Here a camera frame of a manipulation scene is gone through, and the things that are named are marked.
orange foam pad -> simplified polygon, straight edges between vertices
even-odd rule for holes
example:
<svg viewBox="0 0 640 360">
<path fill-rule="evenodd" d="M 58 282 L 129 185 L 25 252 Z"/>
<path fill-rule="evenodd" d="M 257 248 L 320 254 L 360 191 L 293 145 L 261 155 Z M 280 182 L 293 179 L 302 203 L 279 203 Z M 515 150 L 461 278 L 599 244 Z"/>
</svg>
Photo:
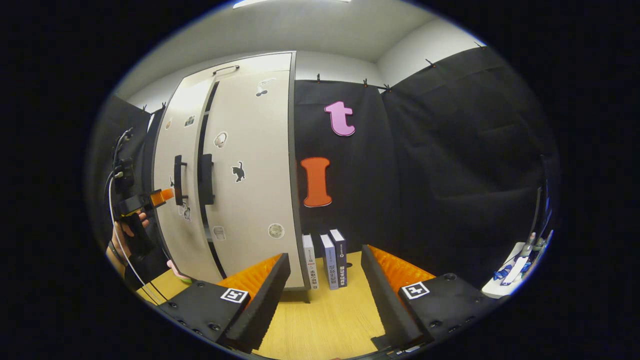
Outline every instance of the orange foam pad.
<svg viewBox="0 0 640 360">
<path fill-rule="evenodd" d="M 326 168 L 329 159 L 308 158 L 300 162 L 307 171 L 307 198 L 304 204 L 310 208 L 331 204 L 331 197 L 326 193 Z"/>
<path fill-rule="evenodd" d="M 248 291 L 249 295 L 251 295 L 251 299 L 247 303 L 247 306 L 249 306 L 251 301 L 255 299 L 255 294 L 258 293 L 258 290 L 262 287 L 267 276 L 271 273 L 271 269 L 273 269 L 278 259 L 280 259 L 280 256 L 282 256 L 282 254 L 278 254 L 272 258 L 257 263 L 250 268 L 246 268 L 243 271 L 220 281 L 218 285 L 226 288 Z"/>
<path fill-rule="evenodd" d="M 154 206 L 158 206 L 158 204 L 162 204 L 163 202 L 166 202 L 167 200 L 173 197 L 173 190 L 171 188 L 164 189 L 161 192 L 151 194 L 150 197 L 151 197 L 151 203 Z"/>
<path fill-rule="evenodd" d="M 433 279 L 435 276 L 424 271 L 423 269 L 402 260 L 397 256 L 393 256 L 386 251 L 382 251 L 371 245 L 367 245 L 373 256 L 380 264 L 382 271 L 387 277 L 387 281 L 394 293 L 398 298 L 398 291 L 403 286 L 415 284 L 416 282 L 422 282 Z"/>
</svg>

wooden table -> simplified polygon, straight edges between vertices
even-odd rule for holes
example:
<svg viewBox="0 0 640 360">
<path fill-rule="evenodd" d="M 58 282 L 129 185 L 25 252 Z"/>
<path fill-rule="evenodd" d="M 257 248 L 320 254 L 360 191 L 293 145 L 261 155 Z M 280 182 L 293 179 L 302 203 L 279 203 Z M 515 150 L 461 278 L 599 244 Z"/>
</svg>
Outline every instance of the wooden table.
<svg viewBox="0 0 640 360">
<path fill-rule="evenodd" d="M 347 254 L 347 261 L 353 264 L 347 270 L 348 285 L 337 290 L 329 290 L 323 259 L 316 259 L 321 287 L 283 292 L 262 345 L 253 353 L 283 360 L 329 360 L 375 352 L 371 338 L 384 335 L 385 330 L 360 266 L 361 255 Z M 168 299 L 189 286 L 171 270 L 153 284 Z M 150 301 L 142 289 L 138 293 Z"/>
</svg>

dark blue book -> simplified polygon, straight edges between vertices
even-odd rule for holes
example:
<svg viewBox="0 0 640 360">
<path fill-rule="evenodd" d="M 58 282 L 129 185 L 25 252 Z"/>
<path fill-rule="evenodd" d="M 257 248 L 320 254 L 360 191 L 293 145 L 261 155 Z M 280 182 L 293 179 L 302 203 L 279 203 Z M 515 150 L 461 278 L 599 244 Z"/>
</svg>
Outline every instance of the dark blue book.
<svg viewBox="0 0 640 360">
<path fill-rule="evenodd" d="M 335 246 L 335 266 L 338 268 L 338 287 L 347 286 L 347 241 L 338 229 L 331 230 Z"/>
</svg>

white cable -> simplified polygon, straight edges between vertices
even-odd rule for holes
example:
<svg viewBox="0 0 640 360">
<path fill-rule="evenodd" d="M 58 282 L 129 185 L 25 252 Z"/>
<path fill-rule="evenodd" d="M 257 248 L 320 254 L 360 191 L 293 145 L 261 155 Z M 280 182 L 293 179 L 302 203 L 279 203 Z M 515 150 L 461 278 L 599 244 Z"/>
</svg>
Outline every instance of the white cable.
<svg viewBox="0 0 640 360">
<path fill-rule="evenodd" d="M 111 214 L 111 223 L 113 224 L 113 227 L 115 228 L 116 220 L 113 218 L 113 205 L 111 203 L 111 185 L 112 184 L 113 184 L 113 178 L 109 181 L 109 213 Z M 131 265 L 131 261 L 129 261 L 129 258 L 127 257 L 127 254 L 124 252 L 124 247 L 122 246 L 122 243 L 120 242 L 120 236 L 118 235 L 118 231 L 116 231 L 116 239 L 118 240 L 118 245 L 120 246 L 120 250 L 122 250 L 122 254 L 124 254 L 124 258 L 127 260 L 129 266 L 131 266 L 131 270 L 133 271 L 134 274 L 136 274 L 136 277 L 138 278 L 138 280 L 140 280 L 140 283 L 142 284 L 142 287 L 145 290 L 147 290 L 153 296 L 153 298 L 156 300 L 156 304 L 160 305 L 161 301 L 158 300 L 158 298 L 154 295 L 154 293 L 149 290 L 147 285 L 145 285 L 145 282 L 142 281 L 142 279 L 140 278 L 140 276 L 136 272 L 136 269 L 134 269 L 133 265 Z"/>
</svg>

white cabinet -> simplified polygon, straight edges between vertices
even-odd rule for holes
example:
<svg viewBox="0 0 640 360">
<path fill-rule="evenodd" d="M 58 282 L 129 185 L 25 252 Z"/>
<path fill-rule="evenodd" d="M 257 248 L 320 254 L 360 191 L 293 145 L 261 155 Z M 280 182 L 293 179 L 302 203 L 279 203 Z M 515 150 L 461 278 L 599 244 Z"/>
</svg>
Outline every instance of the white cabinet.
<svg viewBox="0 0 640 360">
<path fill-rule="evenodd" d="M 308 288 L 291 168 L 292 63 L 294 53 L 278 53 L 217 65 L 184 78 L 168 103 L 155 149 L 154 188 L 170 185 L 181 155 L 188 209 L 172 199 L 157 215 L 182 274 L 218 282 L 221 272 L 234 275 L 286 252 L 291 275 L 285 288 Z M 211 174 L 203 168 L 198 173 L 208 154 Z M 202 186 L 212 189 L 213 204 L 203 201 Z"/>
</svg>

